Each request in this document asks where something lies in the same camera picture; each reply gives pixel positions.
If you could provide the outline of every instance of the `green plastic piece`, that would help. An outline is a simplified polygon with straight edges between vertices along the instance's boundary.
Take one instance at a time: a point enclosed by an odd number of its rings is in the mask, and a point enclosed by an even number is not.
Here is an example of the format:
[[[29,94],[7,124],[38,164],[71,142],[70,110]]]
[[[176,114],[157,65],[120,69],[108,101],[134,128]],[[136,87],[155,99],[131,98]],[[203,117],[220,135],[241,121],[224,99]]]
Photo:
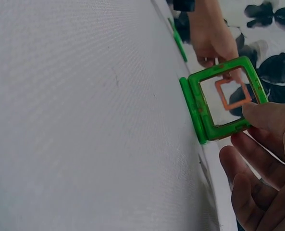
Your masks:
[[[177,47],[179,48],[179,51],[180,51],[180,53],[181,53],[181,55],[182,55],[182,57],[183,57],[184,62],[187,63],[188,60],[187,60],[186,53],[185,53],[184,48],[183,48],[183,42],[182,42],[182,39],[181,39],[181,37],[180,37],[180,34],[179,34],[179,32],[177,31],[177,29],[175,28],[175,26],[174,26],[172,20],[171,20],[170,18],[168,18],[168,21],[169,21],[169,23],[170,23],[170,25],[171,25],[171,27],[172,27],[172,30],[173,30],[173,38],[174,38],[174,40],[175,40],[175,42],[176,42],[176,45],[177,45]]]
[[[180,78],[180,84],[185,96],[185,100],[189,109],[189,113],[191,116],[192,123],[194,124],[194,128],[198,137],[200,144],[206,144],[207,138],[204,132],[204,127],[198,113],[197,105],[194,101],[193,94],[191,92],[190,86],[186,78]]]
[[[250,127],[250,124],[244,118],[240,118],[237,121],[221,126],[214,125],[208,104],[200,85],[204,80],[219,76],[224,72],[240,67],[246,71],[258,103],[267,103],[268,99],[260,79],[251,64],[250,59],[245,56],[192,74],[188,77],[188,80],[185,78],[180,79],[183,94],[200,144],[205,144],[206,141],[223,139],[233,133],[246,130]]]

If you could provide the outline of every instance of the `square window cutout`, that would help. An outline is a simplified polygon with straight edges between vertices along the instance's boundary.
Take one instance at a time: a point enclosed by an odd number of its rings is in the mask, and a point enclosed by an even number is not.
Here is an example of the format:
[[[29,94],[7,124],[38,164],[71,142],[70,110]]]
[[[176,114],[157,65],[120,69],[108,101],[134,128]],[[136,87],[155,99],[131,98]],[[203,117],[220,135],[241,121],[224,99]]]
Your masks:
[[[241,70],[241,84],[233,80],[223,79],[223,75],[229,74],[230,71],[200,82],[213,124],[216,127],[239,120],[241,117],[233,115],[230,113],[230,110],[239,108],[251,101],[249,92],[252,92],[252,90],[248,89],[251,88],[251,86],[247,74],[242,67],[237,69]],[[243,93],[243,97],[235,102],[232,99],[233,94],[240,90]]]

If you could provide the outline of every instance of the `finger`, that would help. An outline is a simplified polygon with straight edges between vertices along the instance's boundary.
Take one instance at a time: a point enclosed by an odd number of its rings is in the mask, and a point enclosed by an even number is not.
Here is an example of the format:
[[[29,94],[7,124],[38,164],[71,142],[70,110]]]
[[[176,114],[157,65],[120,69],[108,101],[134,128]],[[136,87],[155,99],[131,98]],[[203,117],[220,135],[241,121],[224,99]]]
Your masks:
[[[284,186],[285,165],[243,132],[233,135],[231,142],[266,182],[277,190]]]
[[[285,219],[285,186],[265,212],[257,231],[274,230]]]
[[[218,58],[218,62],[221,64],[221,63],[224,63],[226,61],[228,61],[229,59],[225,59],[223,57],[219,57]],[[241,69],[238,68],[238,69],[235,69],[233,71],[230,71],[228,74],[223,74],[223,78],[232,78],[234,81],[236,81],[237,83],[241,83],[242,82],[242,72],[241,72]]]
[[[262,146],[271,151],[281,161],[285,162],[285,149],[282,139],[272,135],[270,132],[251,127],[248,129],[248,133]]]
[[[247,103],[243,115],[256,128],[264,129],[282,138],[285,133],[285,104]]]
[[[210,68],[215,65],[215,59],[197,56],[198,63],[204,68]]]
[[[222,148],[219,158],[230,182],[237,174],[246,175],[250,180],[252,198],[261,209],[267,210],[278,191],[259,181],[234,147]]]
[[[241,226],[247,231],[255,231],[263,218],[264,211],[251,197],[250,181],[243,174],[237,174],[234,178],[231,202]]]

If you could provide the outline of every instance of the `hand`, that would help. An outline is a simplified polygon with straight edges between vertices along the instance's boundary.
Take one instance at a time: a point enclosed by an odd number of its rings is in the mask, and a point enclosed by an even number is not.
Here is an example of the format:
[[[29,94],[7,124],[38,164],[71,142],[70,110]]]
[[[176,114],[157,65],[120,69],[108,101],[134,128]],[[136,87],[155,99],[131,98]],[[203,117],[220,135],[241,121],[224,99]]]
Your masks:
[[[216,26],[191,24],[191,42],[199,64],[205,68],[215,65],[216,58],[223,63],[238,57],[236,41],[229,28],[224,23]]]
[[[285,104],[249,103],[243,106],[243,114],[254,126],[248,132],[256,141],[238,133],[231,137],[235,148],[227,146],[220,152],[221,164],[233,182],[234,212],[246,231],[285,231]],[[252,173],[241,156],[269,185]]]
[[[217,0],[197,1],[196,12],[188,13],[190,36],[197,60],[204,68],[238,57],[237,45],[229,28],[224,23]],[[224,78],[232,77],[240,82],[241,71],[237,69]]]

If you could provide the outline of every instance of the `gray wall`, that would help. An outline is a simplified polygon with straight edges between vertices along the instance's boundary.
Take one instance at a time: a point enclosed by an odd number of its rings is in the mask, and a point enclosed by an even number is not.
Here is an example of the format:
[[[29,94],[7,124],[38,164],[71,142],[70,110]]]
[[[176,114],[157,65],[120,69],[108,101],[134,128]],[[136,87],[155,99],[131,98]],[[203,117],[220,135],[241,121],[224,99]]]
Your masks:
[[[150,1],[0,0],[0,231],[203,229],[182,76]]]

